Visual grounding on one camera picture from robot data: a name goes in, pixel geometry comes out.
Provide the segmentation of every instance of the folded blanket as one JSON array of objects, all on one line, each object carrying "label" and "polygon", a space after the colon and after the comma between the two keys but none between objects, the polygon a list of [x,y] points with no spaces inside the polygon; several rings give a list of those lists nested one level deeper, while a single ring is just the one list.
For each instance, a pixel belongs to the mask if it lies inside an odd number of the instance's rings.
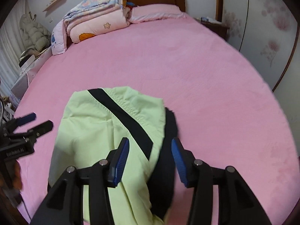
[{"label": "folded blanket", "polygon": [[64,16],[67,35],[82,22],[123,8],[123,0],[84,0]]}]

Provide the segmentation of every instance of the black stripe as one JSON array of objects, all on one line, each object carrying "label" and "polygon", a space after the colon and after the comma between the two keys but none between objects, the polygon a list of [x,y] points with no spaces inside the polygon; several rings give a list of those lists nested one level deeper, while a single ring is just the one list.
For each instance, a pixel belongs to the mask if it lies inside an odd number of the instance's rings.
[{"label": "black stripe", "polygon": [[108,108],[121,121],[149,160],[153,143],[138,122],[119,107],[119,105],[115,103],[103,89],[92,89],[88,91],[97,101]]},{"label": "black stripe", "polygon": [[171,151],[172,139],[178,136],[175,115],[166,108],[165,138],[157,164],[147,182],[151,212],[164,219],[174,195],[175,163]]}]

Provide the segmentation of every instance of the curtain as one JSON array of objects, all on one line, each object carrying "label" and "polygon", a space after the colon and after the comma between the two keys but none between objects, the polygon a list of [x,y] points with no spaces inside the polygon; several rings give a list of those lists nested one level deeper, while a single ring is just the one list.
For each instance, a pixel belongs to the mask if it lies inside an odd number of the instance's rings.
[{"label": "curtain", "polygon": [[19,57],[25,51],[19,26],[25,8],[26,0],[19,0],[0,28],[0,94],[9,96],[15,106],[19,104],[19,99],[14,97],[11,87],[19,77]]}]

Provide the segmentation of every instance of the floral wallpaper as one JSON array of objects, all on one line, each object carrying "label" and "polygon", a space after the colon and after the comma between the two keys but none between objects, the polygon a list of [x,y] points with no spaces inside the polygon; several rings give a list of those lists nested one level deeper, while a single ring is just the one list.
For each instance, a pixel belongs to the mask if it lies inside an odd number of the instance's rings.
[{"label": "floral wallpaper", "polygon": [[[262,17],[269,17],[276,29],[280,31],[289,31],[291,29],[290,18],[292,16],[291,12],[282,0],[258,0],[261,1]],[[269,39],[268,44],[262,48],[260,55],[266,57],[272,67],[273,59],[275,58],[277,52],[280,50],[280,42],[275,38]]]},{"label": "floral wallpaper", "polygon": [[224,9],[223,16],[224,24],[230,28],[229,32],[227,32],[227,39],[234,36],[242,38],[242,34],[244,32],[242,29],[242,20],[236,18],[236,14],[234,12],[228,12],[226,9]]},{"label": "floral wallpaper", "polygon": [[226,41],[240,50],[247,20],[248,0],[223,0],[222,22],[229,27]]}]

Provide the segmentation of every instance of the pink pillow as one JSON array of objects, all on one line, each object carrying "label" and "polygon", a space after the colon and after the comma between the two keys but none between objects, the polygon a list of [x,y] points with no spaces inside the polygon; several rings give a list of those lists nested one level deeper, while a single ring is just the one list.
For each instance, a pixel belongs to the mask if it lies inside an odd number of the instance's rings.
[{"label": "pink pillow", "polygon": [[63,20],[53,29],[51,35],[51,49],[53,55],[62,54],[67,50],[67,32]]},{"label": "pink pillow", "polygon": [[181,12],[179,7],[176,5],[151,4],[134,7],[130,13],[128,21],[133,24],[138,24],[158,19],[178,19],[185,17],[185,14]]}]

